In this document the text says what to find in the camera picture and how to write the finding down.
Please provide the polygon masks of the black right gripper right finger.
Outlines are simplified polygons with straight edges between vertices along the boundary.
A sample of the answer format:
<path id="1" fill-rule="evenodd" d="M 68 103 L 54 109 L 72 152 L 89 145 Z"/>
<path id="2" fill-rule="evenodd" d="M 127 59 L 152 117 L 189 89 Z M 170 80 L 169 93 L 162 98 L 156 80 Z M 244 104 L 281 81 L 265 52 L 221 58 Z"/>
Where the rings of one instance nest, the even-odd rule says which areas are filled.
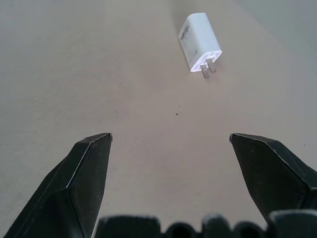
<path id="1" fill-rule="evenodd" d="M 233 133 L 229 138 L 248 192 L 266 221 L 273 211 L 317 210 L 317 171 L 277 140 Z"/>

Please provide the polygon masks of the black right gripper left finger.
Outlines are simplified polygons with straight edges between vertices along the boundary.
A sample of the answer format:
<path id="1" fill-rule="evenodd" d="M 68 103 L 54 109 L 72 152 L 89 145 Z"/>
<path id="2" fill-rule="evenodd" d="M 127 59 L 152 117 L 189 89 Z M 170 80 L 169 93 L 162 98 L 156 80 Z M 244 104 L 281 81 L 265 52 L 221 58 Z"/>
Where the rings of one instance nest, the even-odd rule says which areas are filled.
<path id="1" fill-rule="evenodd" d="M 111 133 L 75 143 L 3 238 L 91 238 L 104 196 L 111 143 Z"/>

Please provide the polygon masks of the white USB wall charger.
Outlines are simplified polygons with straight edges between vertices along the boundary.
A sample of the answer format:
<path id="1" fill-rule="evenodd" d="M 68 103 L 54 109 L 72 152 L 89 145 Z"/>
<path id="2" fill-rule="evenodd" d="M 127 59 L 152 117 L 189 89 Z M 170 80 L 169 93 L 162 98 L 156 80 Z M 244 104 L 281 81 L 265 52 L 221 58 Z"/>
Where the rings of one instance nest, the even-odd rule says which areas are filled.
<path id="1" fill-rule="evenodd" d="M 206 13 L 190 14 L 178 38 L 191 72 L 200 71 L 205 79 L 216 72 L 214 62 L 222 54 L 222 49 Z"/>

